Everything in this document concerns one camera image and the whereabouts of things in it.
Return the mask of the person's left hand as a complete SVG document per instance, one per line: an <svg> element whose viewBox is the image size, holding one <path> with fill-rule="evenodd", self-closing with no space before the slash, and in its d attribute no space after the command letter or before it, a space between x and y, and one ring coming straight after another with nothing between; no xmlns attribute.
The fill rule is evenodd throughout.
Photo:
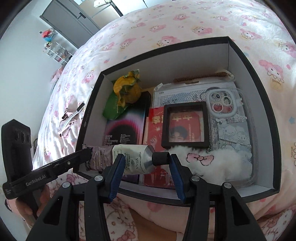
<svg viewBox="0 0 296 241"><path fill-rule="evenodd" d="M49 200L51 199L48 185L42 188L39 202L31 194L15 199L6 199L7 208L20 216L27 224L33 225Z"/></svg>

